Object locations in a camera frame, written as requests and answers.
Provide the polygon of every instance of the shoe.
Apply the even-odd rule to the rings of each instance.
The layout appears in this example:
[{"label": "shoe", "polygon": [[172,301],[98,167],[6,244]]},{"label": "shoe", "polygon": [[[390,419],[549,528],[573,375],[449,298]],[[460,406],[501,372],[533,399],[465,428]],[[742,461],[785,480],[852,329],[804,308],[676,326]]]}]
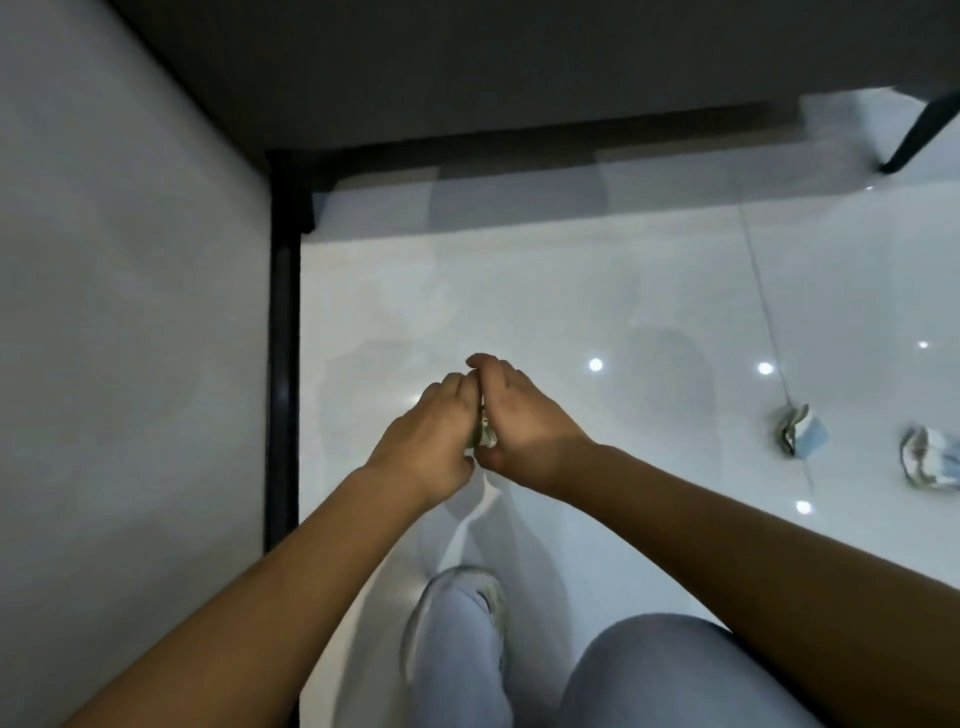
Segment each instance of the shoe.
[{"label": "shoe", "polygon": [[500,651],[500,674],[502,675],[506,669],[507,597],[503,587],[490,570],[480,567],[453,567],[430,579],[403,630],[403,641],[400,643],[400,672],[408,686],[413,682],[417,645],[420,644],[420,634],[430,614],[430,607],[439,594],[454,587],[468,594],[480,595],[486,604],[493,629],[497,631],[503,645]]}]

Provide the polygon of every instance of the white wall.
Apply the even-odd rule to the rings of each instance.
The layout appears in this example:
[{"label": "white wall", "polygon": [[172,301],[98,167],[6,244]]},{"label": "white wall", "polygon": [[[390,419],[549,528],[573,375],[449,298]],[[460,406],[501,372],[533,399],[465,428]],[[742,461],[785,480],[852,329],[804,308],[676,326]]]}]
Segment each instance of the white wall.
[{"label": "white wall", "polygon": [[266,183],[112,13],[0,3],[0,722],[260,552]]}]

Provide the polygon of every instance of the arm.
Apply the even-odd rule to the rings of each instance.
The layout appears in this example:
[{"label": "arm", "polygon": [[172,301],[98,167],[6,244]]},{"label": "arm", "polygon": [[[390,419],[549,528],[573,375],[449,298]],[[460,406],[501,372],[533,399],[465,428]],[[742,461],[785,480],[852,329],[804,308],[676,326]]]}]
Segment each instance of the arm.
[{"label": "arm", "polygon": [[76,713],[67,728],[266,728],[290,712],[403,532],[465,485],[476,375],[448,375],[303,524]]},{"label": "arm", "polygon": [[593,516],[845,725],[960,724],[960,592],[597,445],[476,354],[497,435],[477,462]]}]

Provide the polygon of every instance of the forearm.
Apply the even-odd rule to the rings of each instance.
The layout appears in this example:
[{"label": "forearm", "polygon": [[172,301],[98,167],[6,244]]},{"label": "forearm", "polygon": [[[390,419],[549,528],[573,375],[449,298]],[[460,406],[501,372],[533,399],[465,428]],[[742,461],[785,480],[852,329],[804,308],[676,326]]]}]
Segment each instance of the forearm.
[{"label": "forearm", "polygon": [[569,451],[555,495],[677,579],[849,724],[957,721],[960,594],[612,448]]},{"label": "forearm", "polygon": [[353,599],[423,504],[392,473],[352,473],[293,534],[68,723],[277,725]]}]

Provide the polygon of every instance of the tile grout line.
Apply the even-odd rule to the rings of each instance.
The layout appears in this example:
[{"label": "tile grout line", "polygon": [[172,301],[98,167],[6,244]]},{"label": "tile grout line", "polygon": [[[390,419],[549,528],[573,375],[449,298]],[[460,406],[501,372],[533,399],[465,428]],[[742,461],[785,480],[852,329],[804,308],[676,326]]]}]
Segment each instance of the tile grout line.
[{"label": "tile grout line", "polygon": [[[767,336],[770,339],[770,348],[773,350],[774,359],[777,362],[777,374],[780,377],[780,388],[783,390],[783,396],[786,398],[787,404],[793,406],[793,400],[790,397],[790,389],[786,383],[786,375],[783,373],[783,368],[781,366],[782,360],[780,359],[780,347],[777,346],[777,336],[774,334],[773,315],[770,313],[770,306],[767,303],[767,294],[763,289],[763,281],[760,278],[760,268],[756,262],[754,240],[750,235],[750,228],[747,225],[747,212],[743,208],[743,190],[740,189],[740,186],[736,182],[736,175],[733,173],[729,161],[727,161],[727,175],[730,178],[730,184],[733,188],[733,193],[736,196],[737,216],[740,220],[740,229],[743,230],[744,241],[747,243],[747,255],[750,257],[750,266],[754,271],[756,290],[760,295],[760,310],[763,311],[763,319],[767,325]],[[810,489],[810,497],[813,498],[814,493],[816,492],[816,489],[813,486],[813,476],[810,474],[810,468],[807,465],[806,460],[801,460],[801,465],[804,468],[804,479],[806,480],[806,484]]]}]

